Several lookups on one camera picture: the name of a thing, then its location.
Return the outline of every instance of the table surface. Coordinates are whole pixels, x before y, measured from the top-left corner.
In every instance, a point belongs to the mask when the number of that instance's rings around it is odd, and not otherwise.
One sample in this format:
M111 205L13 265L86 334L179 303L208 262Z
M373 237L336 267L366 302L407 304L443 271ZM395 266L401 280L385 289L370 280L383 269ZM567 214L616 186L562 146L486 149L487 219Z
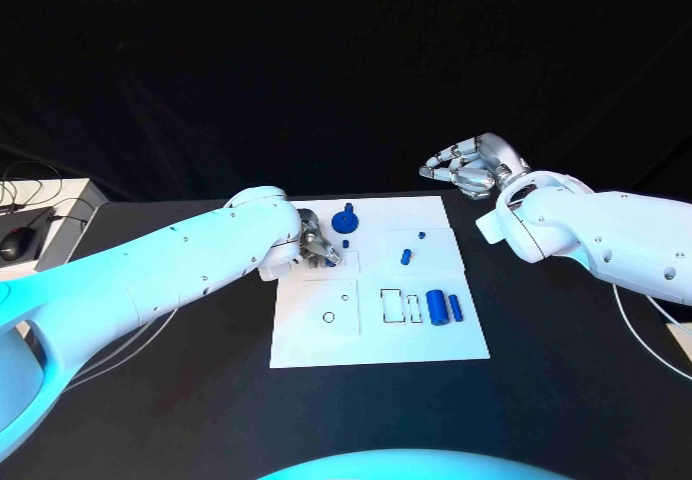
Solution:
M610 285L568 259L531 265L489 245L474 220L490 202L454 190L369 196L431 194L490 360L270 370L277 287L252 273L185 306L136 358L63 395L0 477L244 479L339 453L434 448L577 478L689 478L692 384L639 345ZM222 203L102 206L75 258ZM621 296L640 335L691 371L652 306Z

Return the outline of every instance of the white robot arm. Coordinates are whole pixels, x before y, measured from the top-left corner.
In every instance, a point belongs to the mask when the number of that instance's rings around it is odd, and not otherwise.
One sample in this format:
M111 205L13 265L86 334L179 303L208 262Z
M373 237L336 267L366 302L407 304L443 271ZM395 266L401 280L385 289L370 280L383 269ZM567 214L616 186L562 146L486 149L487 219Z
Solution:
M447 168L438 167L450 161ZM624 192L594 191L575 178L531 172L507 142L486 133L443 150L421 167L471 198L500 195L476 222L489 243L516 255L577 260L593 275L652 297L692 304L692 205Z
M277 278L288 262L339 255L316 215L283 190L244 190L226 206L84 259L0 283L0 461L39 425L94 354L166 312L255 268ZM16 331L26 321L39 365Z

